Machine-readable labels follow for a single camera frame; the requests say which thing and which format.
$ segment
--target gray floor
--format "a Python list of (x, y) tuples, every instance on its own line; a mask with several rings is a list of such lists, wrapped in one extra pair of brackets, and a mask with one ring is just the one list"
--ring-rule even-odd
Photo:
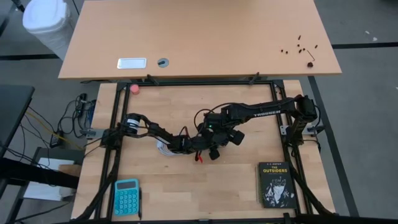
[[(72, 2), (72, 17), (77, 13)], [(325, 29), (332, 44), (398, 41), (398, 1), (395, 0), (316, 0)], [(82, 0), (76, 0), (78, 8)], [(10, 1), (0, 2), (0, 22), (7, 14)], [(48, 54), (49, 50), (21, 26), (22, 15), (15, 12), (0, 37), (0, 55)], [(346, 169), (354, 199), (363, 217), (398, 219), (398, 156), (396, 136), (398, 127), (398, 65), (397, 48), (336, 50), (343, 74), (317, 78), (322, 98), (332, 123), (336, 141)], [(0, 83), (26, 84), (36, 88), (31, 106), (55, 124), (65, 105), (80, 93), (96, 98), (97, 83), (87, 85), (78, 81), (58, 80), (62, 62), (51, 60), (0, 61)], [(303, 90), (312, 95), (306, 77), (300, 78)], [(26, 121), (23, 125), (31, 129)], [(49, 135), (39, 128), (45, 139)], [(26, 154), (32, 156), (42, 142), (26, 133)], [(336, 211), (348, 215), (335, 167), (325, 135), (320, 135), (322, 160), (328, 177)], [(16, 133), (11, 148), (22, 150), (22, 133)], [(0, 200), (5, 207), (15, 197), (17, 187), (7, 188)], [(27, 200), (20, 217), (41, 212), (59, 202)], [(72, 204), (52, 213), (27, 220), (27, 223), (55, 223), (69, 219)], [(0, 223), (6, 210), (0, 210)]]

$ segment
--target calculator display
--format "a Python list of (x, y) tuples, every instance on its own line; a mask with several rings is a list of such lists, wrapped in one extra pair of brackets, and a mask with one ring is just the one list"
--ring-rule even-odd
[(134, 188), (136, 187), (136, 182), (123, 182), (123, 183), (118, 183), (118, 189), (129, 189), (129, 188)]

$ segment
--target pink ball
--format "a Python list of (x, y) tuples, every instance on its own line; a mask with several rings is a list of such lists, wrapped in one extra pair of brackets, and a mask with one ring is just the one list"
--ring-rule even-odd
[(139, 93), (139, 87), (137, 84), (133, 84), (130, 86), (130, 91), (132, 94), (137, 95)]

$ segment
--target white cable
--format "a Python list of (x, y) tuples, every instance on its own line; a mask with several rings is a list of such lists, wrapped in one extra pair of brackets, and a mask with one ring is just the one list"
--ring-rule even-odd
[(162, 153), (165, 156), (176, 156), (178, 154), (171, 152), (169, 149), (167, 149), (166, 144), (164, 144), (162, 141), (157, 140), (156, 141), (156, 147), (159, 150), (160, 153)]

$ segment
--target small red object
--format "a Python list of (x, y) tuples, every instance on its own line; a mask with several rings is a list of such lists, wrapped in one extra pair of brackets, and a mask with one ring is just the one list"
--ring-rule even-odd
[(130, 86), (130, 91), (132, 94), (137, 95), (139, 93), (139, 87), (137, 84), (133, 84)]
[(200, 155), (198, 155), (198, 158), (199, 158), (199, 160), (200, 160), (200, 163), (203, 163), (203, 159), (201, 158)]

